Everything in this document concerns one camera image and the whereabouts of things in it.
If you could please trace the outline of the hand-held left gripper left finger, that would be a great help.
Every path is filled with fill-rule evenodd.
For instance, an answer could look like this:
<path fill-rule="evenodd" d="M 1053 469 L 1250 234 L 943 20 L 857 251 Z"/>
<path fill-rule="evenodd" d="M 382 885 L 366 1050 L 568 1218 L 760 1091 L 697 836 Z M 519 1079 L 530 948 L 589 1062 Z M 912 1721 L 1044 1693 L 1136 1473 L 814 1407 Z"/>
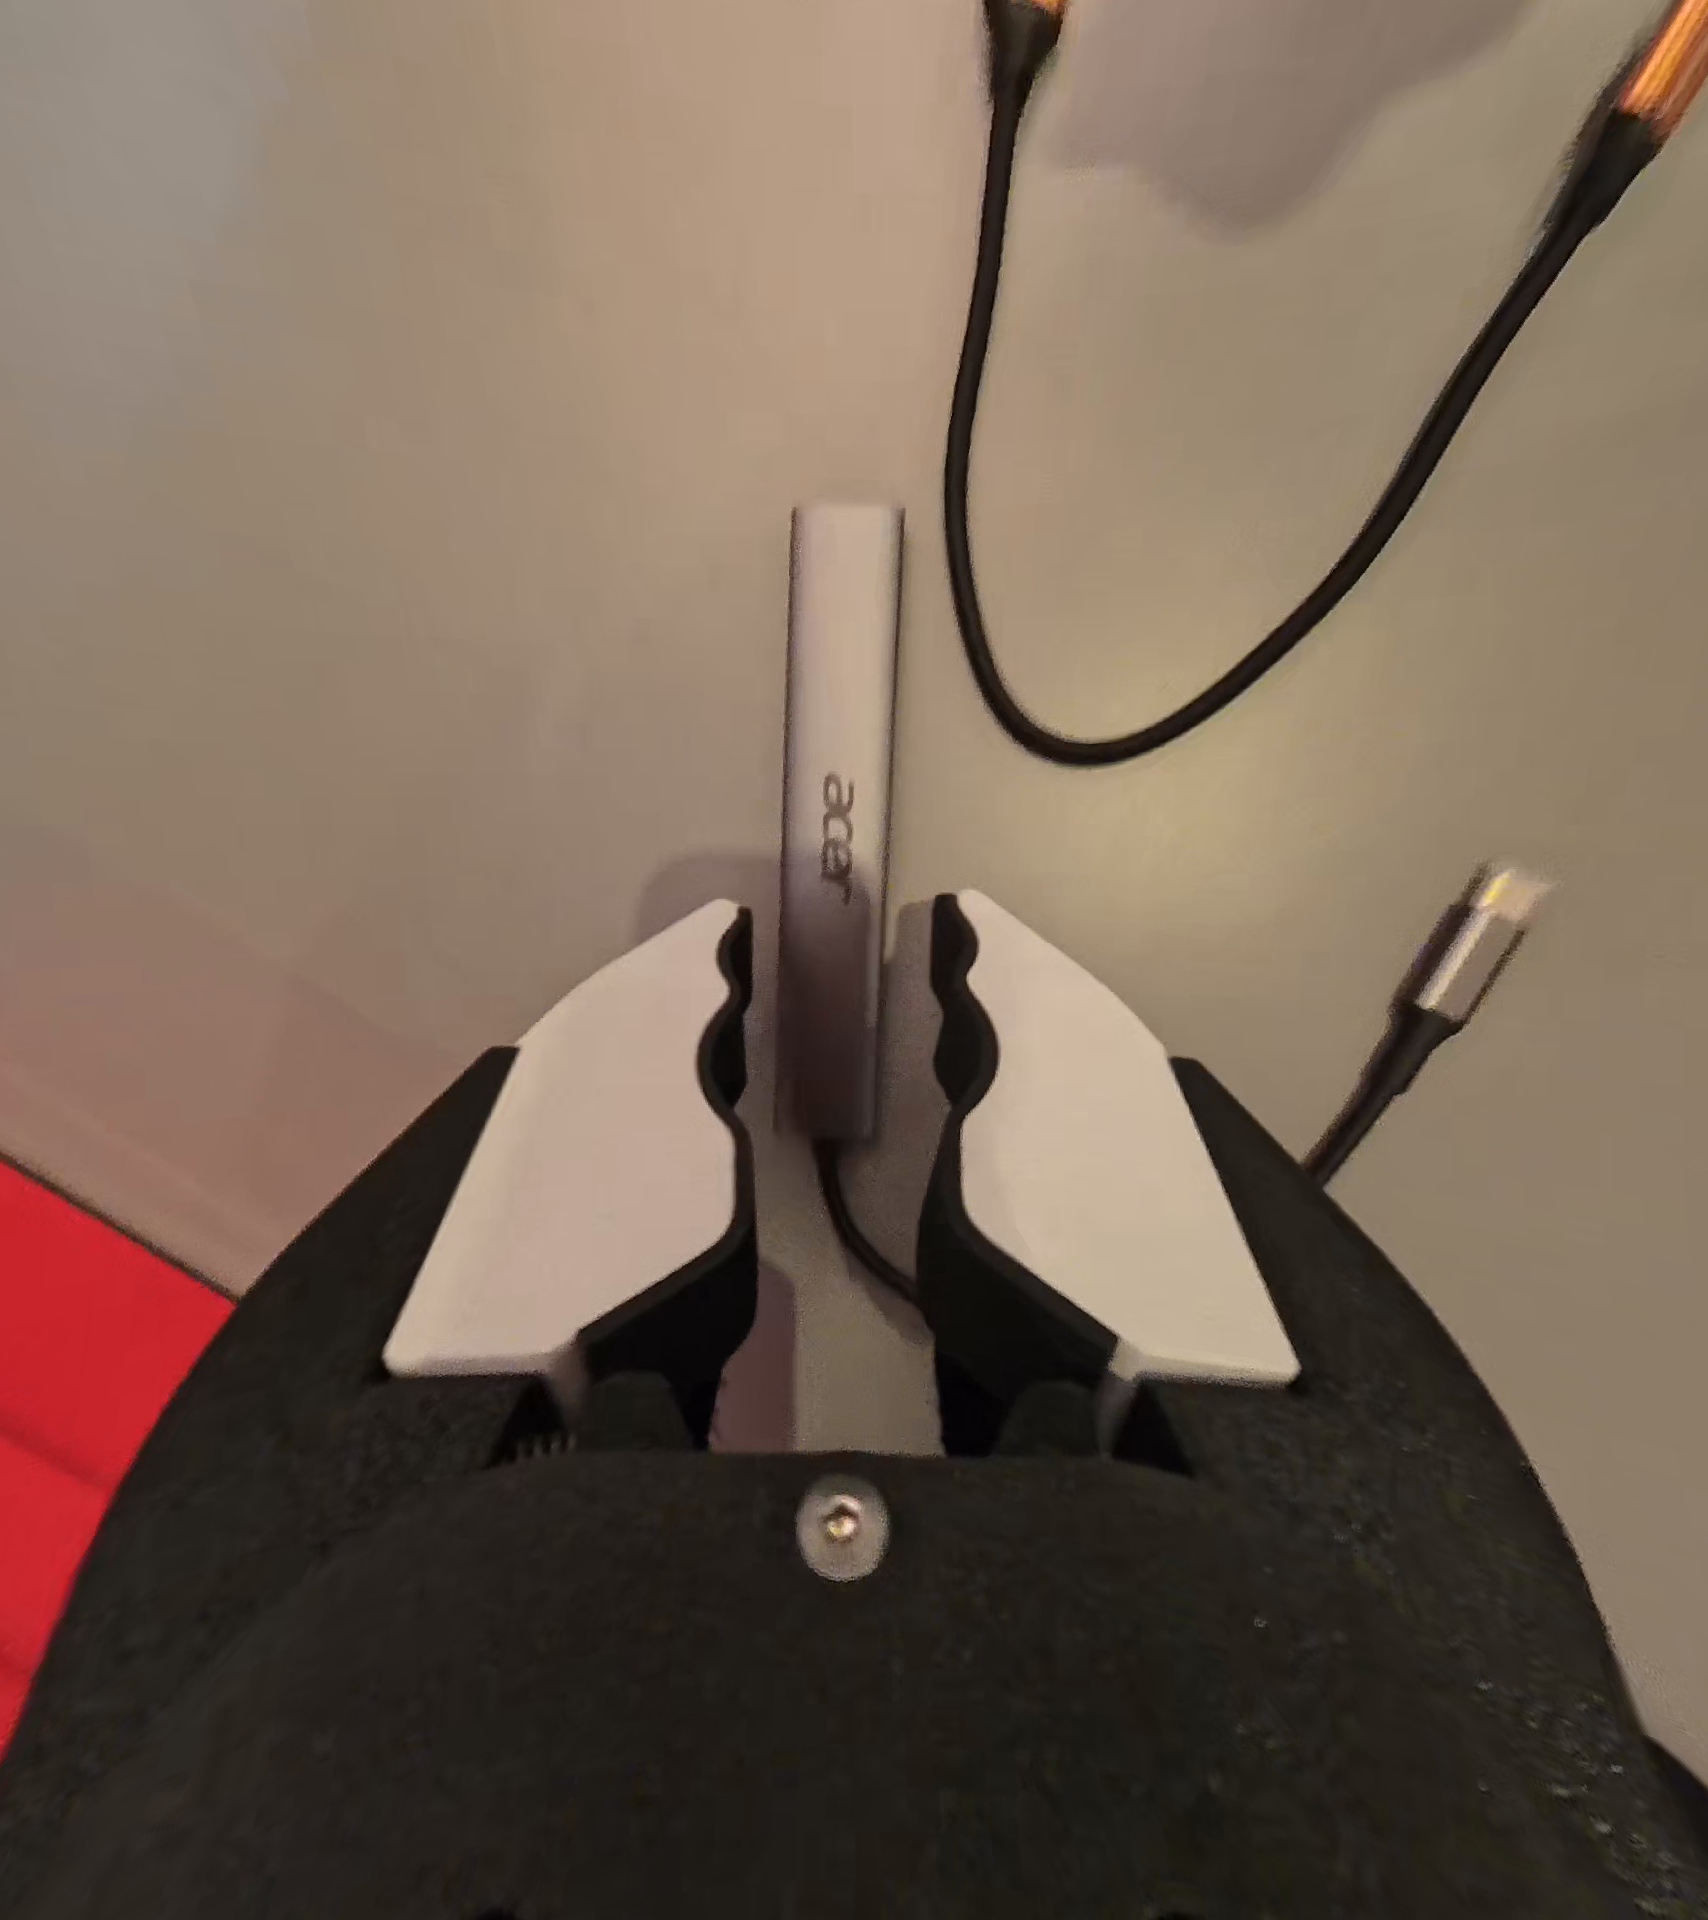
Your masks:
<path fill-rule="evenodd" d="M 650 1377 L 712 1443 L 757 1321 L 753 913 L 714 898 L 513 1045 L 386 1332 L 395 1379 L 535 1379 L 561 1414 Z"/>

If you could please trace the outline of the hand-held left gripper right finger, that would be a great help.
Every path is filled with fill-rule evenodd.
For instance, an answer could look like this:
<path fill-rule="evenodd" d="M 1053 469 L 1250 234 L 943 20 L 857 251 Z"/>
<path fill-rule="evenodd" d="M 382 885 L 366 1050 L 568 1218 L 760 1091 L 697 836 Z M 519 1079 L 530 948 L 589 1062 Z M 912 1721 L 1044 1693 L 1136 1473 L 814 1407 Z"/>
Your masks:
<path fill-rule="evenodd" d="M 946 1110 L 916 1303 L 952 1433 L 1069 1387 L 1100 1442 L 1148 1385 L 1282 1394 L 1293 1342 L 1176 1064 L 1082 962 L 976 888 L 930 907 Z"/>

